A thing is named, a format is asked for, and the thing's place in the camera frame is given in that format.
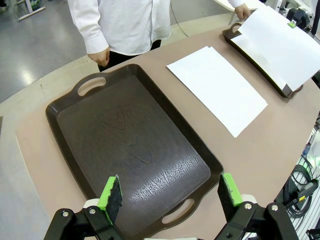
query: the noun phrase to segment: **white shirt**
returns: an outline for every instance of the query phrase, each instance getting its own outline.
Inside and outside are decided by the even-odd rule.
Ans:
[[[228,0],[235,8],[244,0]],[[170,36],[170,0],[68,0],[86,52],[110,50],[128,56],[148,52]]]

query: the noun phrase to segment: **sheet of paper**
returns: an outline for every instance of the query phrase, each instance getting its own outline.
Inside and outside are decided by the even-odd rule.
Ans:
[[[267,106],[246,79],[212,47],[204,47],[167,67],[235,138]]]
[[[270,7],[257,9],[239,28],[294,91],[320,70],[320,45]]]
[[[284,89],[286,81],[273,69],[272,64],[264,57],[261,51],[245,35],[241,34],[231,39],[237,44],[248,56],[250,56],[279,86]]]

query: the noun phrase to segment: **concrete floor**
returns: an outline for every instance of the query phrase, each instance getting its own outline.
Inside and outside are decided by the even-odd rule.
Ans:
[[[15,0],[0,13],[0,103],[53,70],[86,54],[66,0],[44,1],[46,10],[21,22],[26,13]],[[228,13],[213,0],[172,0],[178,22]],[[171,23],[175,24],[172,12]]]
[[[172,3],[189,36],[226,26],[231,17],[231,13],[216,15],[228,11],[211,0]],[[183,10],[182,3],[184,7],[190,3],[189,10]],[[46,10],[21,22],[16,21],[12,8],[0,14],[0,236],[6,240],[42,239],[51,221],[21,155],[17,126],[30,111],[98,71],[84,56],[83,40],[66,2],[53,0],[45,6]],[[163,44],[186,38],[177,25],[171,32]]]

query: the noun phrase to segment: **person's right hand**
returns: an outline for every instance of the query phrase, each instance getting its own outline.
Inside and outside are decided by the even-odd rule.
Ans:
[[[95,61],[100,66],[107,66],[109,62],[109,56],[110,56],[110,47],[106,48],[105,50],[97,53],[88,54],[88,57]]]

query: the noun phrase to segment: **brown tray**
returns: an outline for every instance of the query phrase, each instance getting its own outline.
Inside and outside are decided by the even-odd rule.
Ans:
[[[78,89],[103,77],[106,84]],[[219,181],[222,165],[152,79],[130,64],[83,78],[46,108],[60,150],[88,199],[119,175],[123,201],[116,228],[123,239],[142,240],[188,218]],[[187,199],[178,219],[162,219]]]
[[[229,29],[223,30],[222,35],[224,39],[234,47],[242,56],[244,56],[267,80],[268,82],[274,87],[274,89],[284,98],[292,99],[296,93],[300,92],[303,88],[301,85],[297,90],[292,91],[291,88],[286,84],[283,89],[281,89],[275,81],[268,75],[265,70],[255,62],[244,50],[242,50],[237,44],[235,44],[232,39],[241,35],[238,30],[235,30],[235,27],[240,27],[241,23],[234,23]]]

